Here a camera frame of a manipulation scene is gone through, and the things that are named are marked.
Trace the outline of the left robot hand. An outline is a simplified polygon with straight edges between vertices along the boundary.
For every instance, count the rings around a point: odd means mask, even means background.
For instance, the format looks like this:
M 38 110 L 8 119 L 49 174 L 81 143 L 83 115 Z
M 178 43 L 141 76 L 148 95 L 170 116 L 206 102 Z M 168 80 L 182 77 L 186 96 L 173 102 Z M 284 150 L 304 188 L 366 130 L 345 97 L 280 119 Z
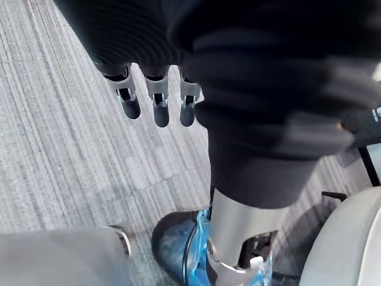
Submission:
M 245 230 L 277 228 L 324 157 L 354 135 L 339 122 L 380 103 L 379 1 L 58 1 L 97 68 L 179 64 L 199 84 L 208 132 L 217 260 L 242 265 Z

